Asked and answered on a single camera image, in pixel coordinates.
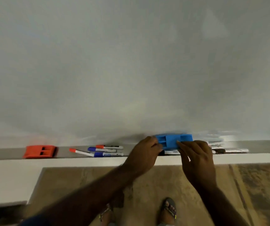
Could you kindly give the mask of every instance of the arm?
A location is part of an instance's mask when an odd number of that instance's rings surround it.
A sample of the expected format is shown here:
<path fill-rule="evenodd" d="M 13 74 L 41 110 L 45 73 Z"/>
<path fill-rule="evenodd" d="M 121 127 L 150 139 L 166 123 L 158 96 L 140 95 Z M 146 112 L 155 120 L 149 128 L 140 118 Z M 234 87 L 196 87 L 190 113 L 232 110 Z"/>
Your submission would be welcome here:
<path fill-rule="evenodd" d="M 145 138 L 134 147 L 123 165 L 48 207 L 42 216 L 51 226 L 89 225 L 117 192 L 154 166 L 160 151 L 162 145 L 156 137 Z M 31 223 L 29 219 L 21 226 Z"/>
<path fill-rule="evenodd" d="M 248 226 L 217 186 L 212 150 L 208 144 L 199 140 L 177 143 L 180 147 L 183 172 L 198 191 L 214 224 Z"/>

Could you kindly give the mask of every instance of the red marker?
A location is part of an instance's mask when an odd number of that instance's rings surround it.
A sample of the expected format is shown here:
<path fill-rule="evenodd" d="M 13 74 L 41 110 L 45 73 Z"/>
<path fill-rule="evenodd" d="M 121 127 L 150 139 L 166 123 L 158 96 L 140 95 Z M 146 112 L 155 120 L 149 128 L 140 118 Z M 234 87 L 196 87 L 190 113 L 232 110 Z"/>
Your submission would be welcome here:
<path fill-rule="evenodd" d="M 123 149 L 123 146 L 111 146 L 111 145 L 96 145 L 96 148 L 100 149 Z"/>

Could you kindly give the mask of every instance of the tiled floor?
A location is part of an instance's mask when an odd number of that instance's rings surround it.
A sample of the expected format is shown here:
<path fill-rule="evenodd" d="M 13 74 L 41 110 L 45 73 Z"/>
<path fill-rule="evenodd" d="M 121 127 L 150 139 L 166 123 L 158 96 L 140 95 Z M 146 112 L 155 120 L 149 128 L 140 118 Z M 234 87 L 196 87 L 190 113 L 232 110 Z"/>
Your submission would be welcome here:
<path fill-rule="evenodd" d="M 110 171 L 110 167 L 47 168 L 26 208 L 31 216 L 48 204 Z M 217 182 L 230 202 L 252 226 L 270 226 L 270 164 L 217 165 Z M 175 200 L 176 225 L 213 225 L 181 166 L 155 166 L 124 190 L 114 208 L 118 225 L 155 225 L 163 198 Z M 92 226 L 99 225 L 98 219 Z"/>

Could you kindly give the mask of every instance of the blue marker cap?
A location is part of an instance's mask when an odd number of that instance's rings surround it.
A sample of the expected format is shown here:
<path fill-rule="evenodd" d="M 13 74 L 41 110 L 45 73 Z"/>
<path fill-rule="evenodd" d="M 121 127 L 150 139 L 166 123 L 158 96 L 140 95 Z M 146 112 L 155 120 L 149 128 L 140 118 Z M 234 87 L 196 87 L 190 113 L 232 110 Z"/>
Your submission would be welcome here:
<path fill-rule="evenodd" d="M 103 157 L 103 152 L 95 152 L 94 157 Z"/>
<path fill-rule="evenodd" d="M 95 152 L 96 151 L 96 147 L 88 147 L 88 151 Z"/>

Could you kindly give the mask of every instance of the sandal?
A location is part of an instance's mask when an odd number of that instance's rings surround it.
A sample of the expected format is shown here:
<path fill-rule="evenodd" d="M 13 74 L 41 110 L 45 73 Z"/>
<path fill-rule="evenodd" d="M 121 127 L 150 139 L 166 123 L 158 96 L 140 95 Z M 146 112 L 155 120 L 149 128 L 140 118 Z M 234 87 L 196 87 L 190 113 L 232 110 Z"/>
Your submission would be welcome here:
<path fill-rule="evenodd" d="M 110 203 L 107 204 L 107 208 L 99 214 L 99 220 L 102 221 L 102 216 L 108 211 L 113 211 L 113 207 L 110 205 Z"/>
<path fill-rule="evenodd" d="M 175 210 L 174 211 L 170 210 L 170 208 L 169 208 L 170 206 L 171 207 L 174 207 Z M 176 204 L 175 204 L 175 202 L 174 202 L 174 200 L 172 198 L 167 197 L 167 198 L 165 198 L 163 200 L 163 202 L 161 204 L 161 207 L 160 207 L 160 211 L 159 211 L 159 215 L 158 215 L 157 221 L 159 221 L 160 215 L 161 215 L 161 213 L 162 213 L 163 210 L 167 210 L 174 217 L 174 219 L 177 218 L 177 215 L 176 215 L 177 214 Z"/>

